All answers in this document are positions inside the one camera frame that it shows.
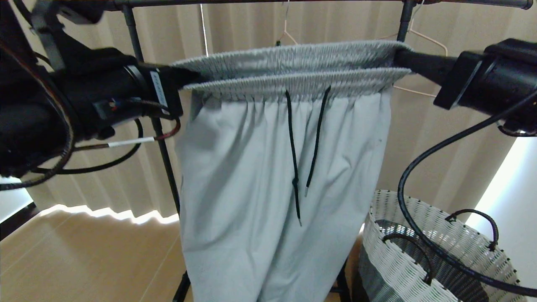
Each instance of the wire hanger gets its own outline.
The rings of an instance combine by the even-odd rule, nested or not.
[[[439,41],[437,40],[434,40],[433,38],[431,37],[428,37],[420,32],[417,32],[416,30],[414,30],[414,19],[415,17],[417,16],[418,14],[418,11],[422,8],[423,6],[423,3],[425,2],[425,0],[422,0],[422,2],[419,4],[418,8],[416,9],[416,12],[414,13],[414,15],[412,16],[412,19],[410,19],[410,26],[408,28],[408,32],[410,33],[413,33],[415,35],[417,35],[418,37],[421,37],[427,41],[430,41],[432,42],[433,44],[436,44],[438,46],[440,46],[443,50],[444,50],[444,55],[445,56],[448,56],[448,50],[447,50],[447,47],[440,43]],[[379,40],[383,40],[383,39],[388,39],[388,38],[391,38],[391,37],[395,37],[397,34],[391,34],[391,35],[387,35],[386,37],[382,37],[382,38],[379,38]],[[399,86],[395,86],[394,85],[394,88],[396,89],[399,89],[399,90],[404,90],[404,91],[408,91],[408,92],[412,92],[412,93],[415,93],[415,94],[418,94],[418,95],[422,95],[422,96],[428,96],[428,97],[435,97],[436,98],[436,95],[432,95],[432,94],[428,94],[428,93],[425,93],[425,92],[421,92],[421,91],[416,91],[416,90],[412,90],[412,89],[408,89],[408,88],[403,88],[403,87],[399,87]]]
[[[298,45],[299,43],[287,32],[287,16],[289,15],[289,5],[291,4],[291,0],[287,0],[287,8],[285,10],[285,21],[284,21],[284,32],[282,32],[280,39],[276,40],[276,46],[281,46],[281,40],[287,36],[295,45]]]

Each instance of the drawstring knot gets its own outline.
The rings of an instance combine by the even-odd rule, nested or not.
[[[317,151],[319,147],[319,136],[321,133],[321,123],[323,121],[323,113],[324,108],[326,106],[326,101],[328,100],[328,93],[330,92],[330,89],[332,86],[329,86],[323,96],[323,100],[321,103],[321,112],[319,113],[319,122],[317,123],[317,132],[315,136],[315,148],[313,151],[313,159],[311,161],[311,167],[309,170],[309,176],[308,181],[306,182],[306,192],[305,196],[308,195],[308,189],[309,185],[311,183],[311,178],[313,177],[313,170],[315,168],[315,162],[317,161]],[[296,209],[296,217],[299,220],[300,226],[302,226],[302,221],[300,220],[300,203],[299,203],[299,169],[298,164],[296,163],[296,150],[295,150],[295,140],[293,137],[293,114],[291,110],[291,95],[289,94],[289,91],[285,91],[285,97],[287,98],[287,118],[288,118],[288,124],[289,124],[289,140],[291,142],[291,153],[293,155],[293,168],[295,172],[295,177],[293,178],[292,184],[293,184],[293,191],[295,194],[295,209]]]

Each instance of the white and gray basket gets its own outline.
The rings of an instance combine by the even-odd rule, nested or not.
[[[446,252],[481,274],[518,284],[509,258],[496,248],[497,230],[491,242],[453,219],[455,213],[448,215],[415,198],[405,197],[405,200],[423,232]],[[494,221],[486,218],[495,228]],[[363,297],[363,301],[526,301],[524,296],[472,279],[429,252],[407,224],[399,208],[397,192],[392,191],[378,191],[373,198],[366,218],[359,272],[368,296]]]

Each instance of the clothes rack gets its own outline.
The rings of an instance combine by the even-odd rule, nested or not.
[[[300,2],[300,0],[289,0],[292,2]],[[326,0],[307,0],[307,2],[326,1]],[[340,0],[340,1],[401,1],[401,0]],[[473,3],[484,5],[507,6],[513,8],[528,9],[532,6],[533,0],[422,0],[423,4],[435,4],[439,2],[456,2],[456,3]],[[402,0],[403,8],[401,12],[401,20],[397,41],[404,42],[407,36],[410,20],[412,18],[412,9],[420,0]],[[133,14],[133,8],[148,7],[148,6],[167,6],[167,5],[188,5],[188,4],[223,4],[223,3],[257,3],[257,2],[280,2],[278,0],[110,0],[106,4],[107,11],[121,11],[124,14],[127,24],[130,40],[134,48],[136,58],[143,62],[143,53],[140,45],[140,39],[136,29],[136,20]],[[162,135],[162,124],[158,118],[152,118],[151,123],[156,132],[156,135]],[[177,183],[173,175],[170,155],[166,147],[166,143],[162,140],[158,142],[162,160],[166,170],[166,175],[170,183],[170,189],[173,196],[177,213],[180,212],[179,191]],[[351,302],[349,287],[345,278],[345,264],[343,265],[339,275],[337,276],[338,286],[333,287],[330,291],[339,293],[341,302]],[[183,274],[180,285],[173,298],[173,302],[183,302],[185,300],[188,289],[190,288],[190,279],[188,272]]]

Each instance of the beige curtain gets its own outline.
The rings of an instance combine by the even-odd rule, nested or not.
[[[397,32],[400,2],[304,2],[291,3],[288,31],[299,43],[377,39]],[[171,63],[186,57],[271,47],[281,36],[285,6],[282,3],[205,4],[134,9],[146,61]],[[125,21],[120,12],[107,12],[98,25],[76,26],[65,22],[67,32],[92,48],[116,47],[133,54]],[[530,10],[495,6],[439,3],[424,5],[414,28],[444,43],[450,55],[467,49],[483,49],[505,38],[537,41],[537,8]],[[26,29],[35,50],[37,38]],[[417,51],[442,54],[438,46],[409,33],[407,43]],[[409,76],[398,85],[428,93],[439,87]],[[188,109],[187,94],[182,95]],[[425,149],[473,125],[484,115],[469,109],[445,111],[433,99],[395,90],[393,120],[379,188],[395,190],[401,172]],[[152,133],[144,119],[146,134]],[[165,130],[170,123],[164,122]],[[134,125],[121,126],[113,140],[132,138]],[[177,182],[180,163],[174,141],[167,141]],[[494,127],[455,143],[423,162],[408,182],[407,194],[452,212],[473,208],[511,147],[513,139]],[[76,154],[68,167],[85,167],[110,161],[129,147]],[[135,216],[158,210],[175,214],[168,180],[156,143],[147,143],[129,161],[93,174],[57,176],[29,190],[39,208],[55,204],[110,207],[132,210]]]

